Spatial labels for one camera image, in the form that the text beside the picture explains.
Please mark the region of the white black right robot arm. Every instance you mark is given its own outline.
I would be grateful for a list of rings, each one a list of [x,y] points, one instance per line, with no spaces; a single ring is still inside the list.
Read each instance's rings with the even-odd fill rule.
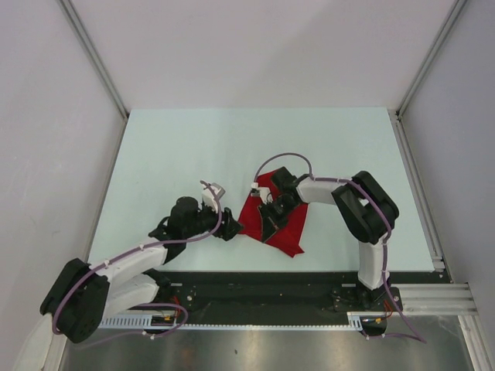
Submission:
[[[360,266],[357,302],[374,310],[384,302],[384,291],[391,293],[387,271],[387,242],[391,238],[399,210],[395,202],[366,171],[349,179],[295,177],[287,168],[275,171],[271,181],[278,190],[273,196],[256,182],[252,196],[261,199],[261,241],[268,242],[288,225],[289,217],[300,206],[310,203],[334,205],[350,233],[359,241]]]

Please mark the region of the aluminium corner post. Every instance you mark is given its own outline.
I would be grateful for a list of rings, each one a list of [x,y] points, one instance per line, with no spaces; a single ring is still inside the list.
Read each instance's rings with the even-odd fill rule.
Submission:
[[[116,108],[119,115],[124,121],[129,118],[129,111],[125,106],[125,103],[118,92],[118,89],[112,79],[97,47],[84,25],[84,21],[81,18],[77,8],[71,0],[57,0],[56,3],[60,7],[63,15],[65,16],[70,28],[73,30],[74,35],[78,43],[80,44],[82,50],[87,56],[91,66],[94,69],[98,79],[100,80],[103,88],[107,92],[112,104]]]
[[[455,0],[450,7],[447,16],[442,21],[442,24],[432,41],[432,44],[428,48],[425,57],[422,59],[422,62],[416,74],[408,85],[408,89],[405,91],[405,95],[402,97],[400,104],[395,109],[395,115],[399,121],[402,120],[405,113],[407,112],[411,102],[413,101],[417,92],[420,90],[422,84],[425,81],[425,78],[428,76],[430,69],[433,67],[435,60],[442,51],[443,46],[446,44],[448,38],[452,34],[457,22],[460,20],[466,6],[469,3],[469,0]]]

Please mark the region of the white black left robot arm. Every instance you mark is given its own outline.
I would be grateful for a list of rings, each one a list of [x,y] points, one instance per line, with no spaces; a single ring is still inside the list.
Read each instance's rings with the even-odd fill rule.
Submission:
[[[73,343],[83,342],[102,320],[129,308],[167,306],[171,291],[155,269],[181,254],[187,244],[209,236],[228,241],[242,229],[231,210],[219,209],[213,198],[198,202],[193,197],[181,197],[149,232],[148,243],[97,264],[79,258],[67,262],[39,312],[51,317],[56,334]]]

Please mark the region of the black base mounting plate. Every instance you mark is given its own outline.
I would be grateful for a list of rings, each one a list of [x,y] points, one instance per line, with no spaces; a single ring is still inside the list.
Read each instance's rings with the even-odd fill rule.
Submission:
[[[166,272],[151,269],[157,303],[177,302],[190,325],[342,325],[347,312],[383,313],[383,288],[367,291],[357,272]]]

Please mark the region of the left aluminium corner post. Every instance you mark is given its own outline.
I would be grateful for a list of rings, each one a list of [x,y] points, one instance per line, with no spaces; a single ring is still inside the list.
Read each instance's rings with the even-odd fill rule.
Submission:
[[[118,89],[112,79],[97,47],[84,25],[84,21],[81,18],[77,8],[71,0],[57,0],[56,3],[60,7],[63,15],[65,16],[70,28],[73,30],[74,35],[78,43],[80,44],[82,50],[87,56],[91,66],[94,69],[98,79],[100,80],[103,88],[107,92],[112,104],[116,108],[119,115],[124,121],[129,118],[129,111],[125,106],[125,103],[118,92]]]

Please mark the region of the red cloth napkin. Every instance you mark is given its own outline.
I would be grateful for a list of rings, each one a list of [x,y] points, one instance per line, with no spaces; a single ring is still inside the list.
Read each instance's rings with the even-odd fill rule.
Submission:
[[[296,208],[288,217],[287,226],[264,243],[279,249],[290,257],[304,252],[299,242],[306,222],[308,205],[302,201],[295,190],[295,183],[298,180],[285,167],[257,177],[259,186],[268,187],[271,190],[273,200],[279,195],[293,195],[296,198]],[[242,234],[261,242],[261,217],[258,207],[267,204],[264,204],[258,197],[248,196],[246,198],[239,216],[239,222],[244,226]]]

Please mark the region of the right aluminium corner post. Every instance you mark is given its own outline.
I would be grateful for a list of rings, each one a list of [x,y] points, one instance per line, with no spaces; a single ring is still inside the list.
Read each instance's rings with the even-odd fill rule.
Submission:
[[[399,121],[402,120],[405,113],[407,112],[411,102],[413,101],[417,92],[420,90],[422,84],[425,81],[425,78],[428,76],[430,69],[433,67],[435,60],[442,51],[443,46],[446,44],[448,38],[452,34],[457,22],[460,20],[466,6],[469,3],[469,0],[455,0],[450,7],[447,16],[442,21],[442,24],[432,41],[432,44],[428,48],[425,57],[422,59],[422,62],[416,74],[408,85],[408,89],[405,91],[405,95],[402,97],[400,104],[395,109],[395,115]]]

